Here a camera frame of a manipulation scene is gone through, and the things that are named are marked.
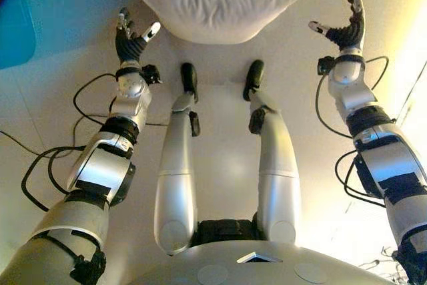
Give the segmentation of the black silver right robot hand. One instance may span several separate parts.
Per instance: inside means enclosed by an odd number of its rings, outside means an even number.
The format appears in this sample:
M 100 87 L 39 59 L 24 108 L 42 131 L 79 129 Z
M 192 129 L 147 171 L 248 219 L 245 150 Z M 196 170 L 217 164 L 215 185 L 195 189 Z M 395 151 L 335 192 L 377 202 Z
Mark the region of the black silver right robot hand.
M 323 35 L 326 39 L 336 44 L 340 51 L 344 49 L 363 50 L 365 36 L 365 11 L 363 0 L 347 0 L 350 4 L 352 15 L 350 24 L 345 27 L 329 27 L 317 21 L 308 23 L 308 27 Z

